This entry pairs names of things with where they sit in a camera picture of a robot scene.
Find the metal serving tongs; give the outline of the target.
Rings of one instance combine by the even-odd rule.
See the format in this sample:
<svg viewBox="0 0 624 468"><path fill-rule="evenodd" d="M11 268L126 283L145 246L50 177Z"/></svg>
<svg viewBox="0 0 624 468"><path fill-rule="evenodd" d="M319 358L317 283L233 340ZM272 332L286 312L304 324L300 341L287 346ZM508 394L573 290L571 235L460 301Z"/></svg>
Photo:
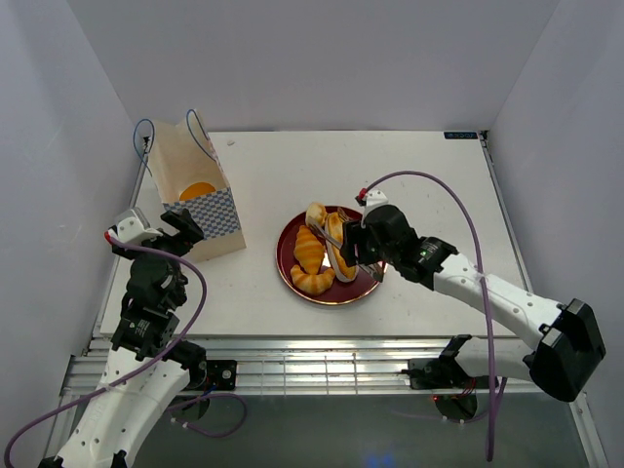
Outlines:
<svg viewBox="0 0 624 468"><path fill-rule="evenodd" d="M341 207L338 207L335 211L333 212L329 212L327 210L328 214L333 213L333 212L338 212L340 218L343 220L343 223L345 221L352 221L354 220L353 217L349 216L346 211L344 209L342 209ZM325 233L325 226L323 228L321 228L318 225L311 225L308 226L306 225L308 228L310 228L312 230L312 232L317 235L318 237L321 237L324 239L325 243L326 241L330 241L332 244L334 244L337 248L341 247L341 244L339 244L335 239L333 239L332 237L330 237L328 234Z"/></svg>

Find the long toasted bread roll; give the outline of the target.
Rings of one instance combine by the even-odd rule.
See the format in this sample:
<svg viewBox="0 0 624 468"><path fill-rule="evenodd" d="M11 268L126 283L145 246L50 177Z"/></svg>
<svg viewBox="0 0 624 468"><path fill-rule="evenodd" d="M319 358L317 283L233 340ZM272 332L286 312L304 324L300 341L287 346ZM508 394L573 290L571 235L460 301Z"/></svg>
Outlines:
<svg viewBox="0 0 624 468"><path fill-rule="evenodd" d="M339 244L343 242L342 226L343 220L338 212L328 214L325 221L325 233ZM326 241L326 246L331 267L334 269L337 280L342 283L352 283L358 275L358 267L349 267L340 253L340 248L337 248L330 241Z"/></svg>

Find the orange frosted ring donut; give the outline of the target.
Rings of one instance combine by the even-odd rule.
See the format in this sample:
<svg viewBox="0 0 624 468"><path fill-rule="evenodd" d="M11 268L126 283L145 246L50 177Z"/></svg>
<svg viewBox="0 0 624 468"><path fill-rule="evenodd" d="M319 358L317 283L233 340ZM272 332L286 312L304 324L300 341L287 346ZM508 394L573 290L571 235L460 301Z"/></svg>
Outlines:
<svg viewBox="0 0 624 468"><path fill-rule="evenodd" d="M215 192L215 187L204 181L195 182L179 194L179 201L185 202Z"/></svg>

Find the blue checkered paper bag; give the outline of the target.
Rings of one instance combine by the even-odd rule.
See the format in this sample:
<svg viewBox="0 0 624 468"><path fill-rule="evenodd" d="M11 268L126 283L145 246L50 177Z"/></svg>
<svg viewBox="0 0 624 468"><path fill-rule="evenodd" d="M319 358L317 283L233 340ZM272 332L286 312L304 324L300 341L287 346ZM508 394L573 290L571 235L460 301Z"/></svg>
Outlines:
<svg viewBox="0 0 624 468"><path fill-rule="evenodd" d="M189 211L204 239L190 251L195 261L246 247L230 183L200 113L191 108L173 125L143 118L142 147L135 151L155 184L160 203L176 214Z"/></svg>

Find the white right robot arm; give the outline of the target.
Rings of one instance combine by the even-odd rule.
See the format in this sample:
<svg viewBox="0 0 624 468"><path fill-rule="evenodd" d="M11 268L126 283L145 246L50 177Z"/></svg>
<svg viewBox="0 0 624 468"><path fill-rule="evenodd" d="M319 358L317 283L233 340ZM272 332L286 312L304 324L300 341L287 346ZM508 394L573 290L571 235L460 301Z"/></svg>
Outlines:
<svg viewBox="0 0 624 468"><path fill-rule="evenodd" d="M409 365L415 388L487 387L501 377L534 383L547 395L574 401L605 357L605 343L592 307L574 298L563 304L482 275L457 248L420 237L405 215L385 205L362 221L342 227L340 253L350 266L391 265L405 280L459 300L489 315L518 341L490 346L470 334L454 336L438 358Z"/></svg>

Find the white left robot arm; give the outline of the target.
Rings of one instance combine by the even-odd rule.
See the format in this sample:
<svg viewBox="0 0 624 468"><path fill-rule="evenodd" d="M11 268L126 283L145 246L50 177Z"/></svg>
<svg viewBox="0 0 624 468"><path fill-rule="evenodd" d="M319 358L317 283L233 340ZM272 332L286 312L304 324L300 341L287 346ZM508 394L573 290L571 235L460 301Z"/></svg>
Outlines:
<svg viewBox="0 0 624 468"><path fill-rule="evenodd" d="M95 395L67 442L43 467L130 467L176 393L206 380L206 352L175 334L187 300L184 256L203 240L188 210L166 211L170 235L150 227L140 209L120 215L105 233L130 261L120 321Z"/></svg>

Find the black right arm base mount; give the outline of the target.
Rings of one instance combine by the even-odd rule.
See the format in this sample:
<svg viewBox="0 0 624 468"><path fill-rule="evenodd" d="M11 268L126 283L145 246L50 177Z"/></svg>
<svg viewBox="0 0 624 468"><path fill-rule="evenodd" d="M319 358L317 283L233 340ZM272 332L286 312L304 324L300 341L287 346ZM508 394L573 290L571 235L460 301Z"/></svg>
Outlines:
<svg viewBox="0 0 624 468"><path fill-rule="evenodd" d="M476 378L468 373L452 358L431 360L411 359L407 367L400 371L409 379L411 389L471 389Z"/></svg>

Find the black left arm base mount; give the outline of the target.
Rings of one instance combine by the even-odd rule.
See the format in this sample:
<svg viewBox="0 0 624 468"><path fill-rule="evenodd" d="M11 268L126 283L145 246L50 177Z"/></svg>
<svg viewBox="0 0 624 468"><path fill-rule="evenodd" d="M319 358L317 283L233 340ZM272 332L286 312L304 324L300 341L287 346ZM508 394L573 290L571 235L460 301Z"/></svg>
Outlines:
<svg viewBox="0 0 624 468"><path fill-rule="evenodd" d="M236 388L238 362L235 360L208 360L198 367L197 385L201 391L232 391Z"/></svg>

